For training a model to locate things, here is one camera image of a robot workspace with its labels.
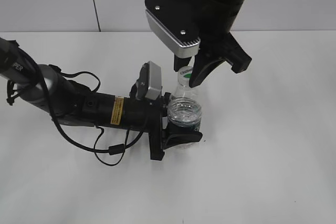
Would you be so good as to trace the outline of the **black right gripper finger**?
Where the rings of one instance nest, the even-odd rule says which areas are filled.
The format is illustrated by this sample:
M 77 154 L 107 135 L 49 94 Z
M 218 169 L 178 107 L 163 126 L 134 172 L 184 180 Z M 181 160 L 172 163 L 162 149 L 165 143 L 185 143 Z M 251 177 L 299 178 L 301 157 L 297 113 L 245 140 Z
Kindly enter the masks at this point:
M 230 49 L 200 49 L 195 56 L 189 87 L 195 88 L 201 85 L 212 71 L 227 60 L 230 53 Z
M 174 55 L 174 71 L 179 71 L 182 67 L 186 67 L 190 64 L 191 57 L 180 58 L 177 55 Z

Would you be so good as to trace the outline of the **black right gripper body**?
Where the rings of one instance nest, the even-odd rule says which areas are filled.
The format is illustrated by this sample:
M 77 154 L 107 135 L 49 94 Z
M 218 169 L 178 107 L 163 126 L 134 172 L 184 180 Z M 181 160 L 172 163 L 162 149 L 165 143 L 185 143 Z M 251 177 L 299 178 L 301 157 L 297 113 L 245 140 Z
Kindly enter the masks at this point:
M 241 73 L 247 70 L 252 58 L 244 51 L 238 41 L 231 33 L 224 34 L 217 38 L 205 36 L 201 39 L 200 49 L 230 49 L 227 62 L 234 73 Z

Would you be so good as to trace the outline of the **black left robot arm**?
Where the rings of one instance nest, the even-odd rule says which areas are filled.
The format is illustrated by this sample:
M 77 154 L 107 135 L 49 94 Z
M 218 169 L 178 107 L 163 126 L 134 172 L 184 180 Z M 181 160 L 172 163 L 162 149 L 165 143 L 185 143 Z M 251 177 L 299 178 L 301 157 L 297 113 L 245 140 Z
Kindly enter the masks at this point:
M 129 97 L 100 93 L 54 65 L 39 65 L 14 40 L 1 40 L 1 76 L 7 80 L 7 103 L 21 98 L 47 112 L 60 134 L 63 126 L 107 127 L 149 135 L 150 158 L 160 161 L 173 146 L 197 143 L 194 126 L 168 123 L 169 94 L 162 92 L 161 69 L 143 64 Z

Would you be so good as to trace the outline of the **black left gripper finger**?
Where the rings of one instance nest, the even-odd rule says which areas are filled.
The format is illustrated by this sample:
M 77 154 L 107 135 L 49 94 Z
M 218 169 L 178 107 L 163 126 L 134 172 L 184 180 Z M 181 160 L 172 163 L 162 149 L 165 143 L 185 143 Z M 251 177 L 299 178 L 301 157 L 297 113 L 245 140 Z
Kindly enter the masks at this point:
M 171 147 L 198 143 L 203 134 L 194 130 L 193 127 L 180 127 L 173 123 L 168 123 L 166 129 L 162 132 L 162 149 L 166 150 Z

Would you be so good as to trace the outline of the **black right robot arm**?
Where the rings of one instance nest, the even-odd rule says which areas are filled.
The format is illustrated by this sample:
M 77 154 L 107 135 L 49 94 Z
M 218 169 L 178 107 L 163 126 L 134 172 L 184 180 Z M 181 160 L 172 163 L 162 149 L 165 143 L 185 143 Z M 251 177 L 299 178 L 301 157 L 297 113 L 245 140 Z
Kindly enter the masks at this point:
M 191 9 L 192 21 L 199 28 L 201 39 L 189 81 L 191 88 L 199 86 L 223 62 L 228 62 L 234 73 L 248 68 L 251 57 L 230 33 L 244 0 L 176 1 Z

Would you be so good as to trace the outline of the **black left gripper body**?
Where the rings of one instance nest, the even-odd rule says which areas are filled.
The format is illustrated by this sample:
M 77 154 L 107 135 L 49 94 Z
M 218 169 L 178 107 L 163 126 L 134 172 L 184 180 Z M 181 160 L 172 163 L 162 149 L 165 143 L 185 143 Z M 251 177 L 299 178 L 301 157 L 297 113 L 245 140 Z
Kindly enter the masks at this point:
M 146 109 L 148 121 L 146 129 L 149 136 L 150 159 L 161 161 L 164 157 L 162 144 L 162 119 L 167 117 L 167 106 L 170 101 L 171 93 L 166 92 L 164 95 L 159 95 L 155 101 L 150 101 Z

